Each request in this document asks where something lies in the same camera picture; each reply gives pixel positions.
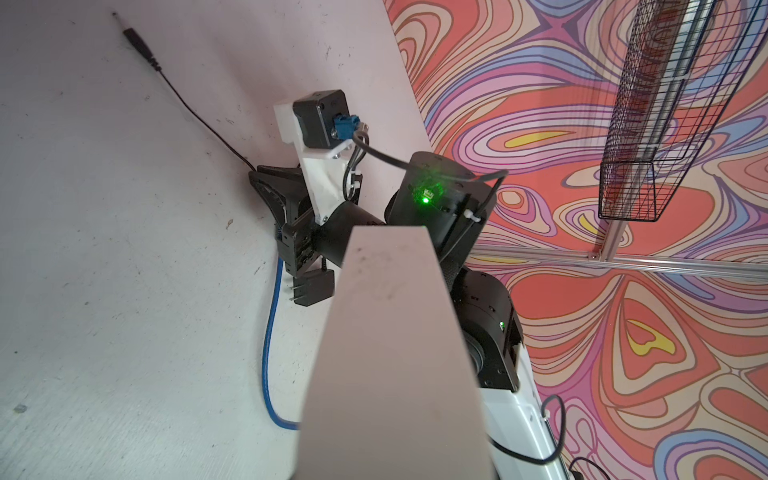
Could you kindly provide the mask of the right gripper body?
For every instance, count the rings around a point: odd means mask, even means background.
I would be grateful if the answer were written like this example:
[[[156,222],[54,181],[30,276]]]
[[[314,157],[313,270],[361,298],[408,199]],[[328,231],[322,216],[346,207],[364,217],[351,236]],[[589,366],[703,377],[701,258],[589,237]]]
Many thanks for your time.
[[[273,215],[278,255],[290,275],[305,275],[320,257],[342,265],[351,230],[360,223],[358,205],[344,201],[317,220],[299,167],[260,165],[248,177]]]

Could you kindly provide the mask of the black power adapter with cable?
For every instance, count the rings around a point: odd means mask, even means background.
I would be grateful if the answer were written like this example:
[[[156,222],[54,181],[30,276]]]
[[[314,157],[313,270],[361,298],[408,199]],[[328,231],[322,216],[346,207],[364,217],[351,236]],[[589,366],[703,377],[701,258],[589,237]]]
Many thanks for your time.
[[[315,269],[302,277],[294,277],[292,298],[294,304],[310,307],[331,298],[335,293],[335,272]]]

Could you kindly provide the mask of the white network switch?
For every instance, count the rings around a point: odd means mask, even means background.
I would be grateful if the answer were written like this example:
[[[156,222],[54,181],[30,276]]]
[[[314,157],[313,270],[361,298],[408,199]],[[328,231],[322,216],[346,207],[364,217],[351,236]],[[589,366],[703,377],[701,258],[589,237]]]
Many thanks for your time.
[[[358,226],[301,415],[298,479],[490,479],[476,375],[428,233]]]

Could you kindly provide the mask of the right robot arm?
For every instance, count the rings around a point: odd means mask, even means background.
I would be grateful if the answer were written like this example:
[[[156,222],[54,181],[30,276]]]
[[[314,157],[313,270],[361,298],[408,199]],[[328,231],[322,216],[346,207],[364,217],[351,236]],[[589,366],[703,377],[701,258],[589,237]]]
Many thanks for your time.
[[[563,401],[537,393],[523,329],[504,285],[467,265],[495,205],[500,181],[482,183],[451,159],[417,152],[384,215],[377,217],[358,204],[362,177],[356,168],[357,161],[351,160],[342,200],[322,218],[314,213],[311,175],[303,168],[259,166],[249,175],[274,217],[277,272],[291,276],[294,302],[308,307],[332,297],[335,271],[355,227],[425,227],[479,383],[497,477],[568,478],[562,457]]]

